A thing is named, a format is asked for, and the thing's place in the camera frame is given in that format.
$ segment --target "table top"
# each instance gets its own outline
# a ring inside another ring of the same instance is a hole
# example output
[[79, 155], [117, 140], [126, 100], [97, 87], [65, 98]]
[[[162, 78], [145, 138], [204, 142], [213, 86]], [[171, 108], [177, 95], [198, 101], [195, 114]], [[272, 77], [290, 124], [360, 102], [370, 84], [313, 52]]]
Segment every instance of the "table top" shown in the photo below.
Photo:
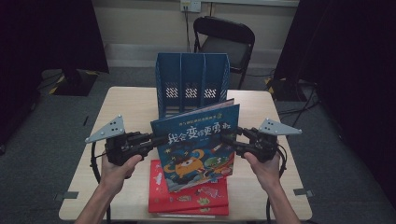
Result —
[[[239, 123], [243, 128], [259, 127], [265, 118], [279, 121], [271, 94], [267, 91], [232, 91], [228, 99], [235, 99], [240, 104]], [[152, 133], [150, 122], [158, 118], [157, 92], [155, 88], [113, 87], [93, 126], [92, 133], [101, 129], [118, 114], [123, 116], [125, 131]], [[82, 141], [88, 136], [81, 136]], [[237, 141], [248, 142], [244, 136], [237, 136]], [[312, 217], [312, 211], [305, 195], [294, 194], [294, 189], [302, 189], [303, 184], [291, 155], [285, 136], [278, 137], [279, 144], [288, 153], [287, 170], [281, 177], [282, 186], [290, 203], [301, 220]], [[96, 143], [96, 155], [105, 150], [105, 140]], [[68, 191], [78, 192], [76, 199], [64, 199], [59, 216], [63, 220], [75, 220], [91, 198], [97, 182], [91, 164], [91, 144], [87, 144], [81, 156], [77, 170]], [[179, 220], [197, 221], [199, 217], [164, 218], [148, 212], [149, 202], [149, 167], [150, 161], [158, 159], [154, 148], [148, 156], [135, 167], [132, 177], [125, 181], [122, 191], [111, 203], [111, 216], [114, 220]], [[262, 190], [248, 162], [235, 157], [233, 175], [227, 177], [230, 215], [216, 217], [216, 221], [264, 220], [267, 195]]]

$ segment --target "wall baseboard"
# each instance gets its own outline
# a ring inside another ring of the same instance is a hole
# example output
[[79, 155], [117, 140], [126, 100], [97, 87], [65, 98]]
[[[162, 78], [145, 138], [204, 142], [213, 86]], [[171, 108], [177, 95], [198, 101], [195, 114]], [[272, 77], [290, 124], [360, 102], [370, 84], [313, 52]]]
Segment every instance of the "wall baseboard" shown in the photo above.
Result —
[[[187, 52], [182, 46], [104, 44], [109, 67], [154, 67], [159, 52]], [[275, 68], [281, 49], [254, 49], [251, 68]]]

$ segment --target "children's book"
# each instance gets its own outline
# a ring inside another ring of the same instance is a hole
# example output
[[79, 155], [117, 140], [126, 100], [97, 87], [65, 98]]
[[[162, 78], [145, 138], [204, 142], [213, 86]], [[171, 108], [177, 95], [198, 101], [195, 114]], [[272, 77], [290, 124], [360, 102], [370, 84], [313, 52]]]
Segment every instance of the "children's book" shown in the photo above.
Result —
[[160, 160], [152, 160], [148, 211], [162, 217], [228, 216], [227, 179], [169, 192]]
[[151, 122], [155, 136], [167, 136], [158, 146], [163, 179], [169, 191], [190, 188], [233, 173], [234, 148], [220, 135], [236, 139], [239, 105], [233, 100]]

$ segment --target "triangular metal plate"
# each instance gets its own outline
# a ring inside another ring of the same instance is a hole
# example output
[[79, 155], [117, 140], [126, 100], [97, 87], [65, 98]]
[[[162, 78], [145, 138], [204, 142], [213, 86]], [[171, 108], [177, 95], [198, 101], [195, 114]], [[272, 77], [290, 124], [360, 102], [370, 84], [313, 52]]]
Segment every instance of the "triangular metal plate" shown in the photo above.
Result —
[[99, 131], [91, 135], [91, 137], [86, 138], [85, 143], [97, 142], [123, 133], [125, 133], [125, 128], [123, 125], [122, 115], [118, 115]]
[[272, 119], [265, 119], [262, 126], [260, 126], [259, 131], [261, 133], [268, 133], [271, 135], [293, 135], [303, 132], [301, 129], [292, 128]]

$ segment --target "book title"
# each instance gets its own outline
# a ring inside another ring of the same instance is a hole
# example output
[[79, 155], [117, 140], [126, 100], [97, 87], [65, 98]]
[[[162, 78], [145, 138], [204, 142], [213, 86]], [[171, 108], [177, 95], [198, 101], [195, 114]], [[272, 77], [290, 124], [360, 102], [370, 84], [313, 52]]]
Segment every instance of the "book title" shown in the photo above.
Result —
[[230, 129], [231, 125], [224, 122], [222, 124], [215, 122], [213, 125], [205, 126], [203, 129], [198, 129], [194, 126], [187, 128], [186, 132], [183, 133], [169, 133], [168, 144], [183, 142], [194, 138], [209, 136], [213, 133], [220, 133], [221, 130]]

